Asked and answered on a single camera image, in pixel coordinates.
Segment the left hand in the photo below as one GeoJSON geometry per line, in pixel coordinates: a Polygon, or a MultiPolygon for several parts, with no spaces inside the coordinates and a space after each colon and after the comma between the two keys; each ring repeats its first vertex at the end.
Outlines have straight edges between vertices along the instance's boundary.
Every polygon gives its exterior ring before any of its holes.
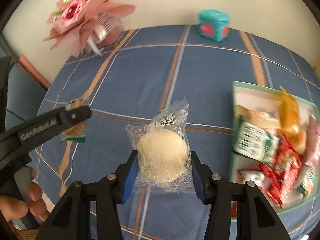
{"type": "Polygon", "coordinates": [[[47,205],[42,199],[43,191],[37,183],[31,183],[28,195],[31,198],[31,203],[27,204],[23,200],[18,200],[10,196],[1,195],[0,205],[1,212],[7,222],[12,219],[23,218],[30,211],[33,215],[45,221],[50,212],[47,210],[47,205]]]}

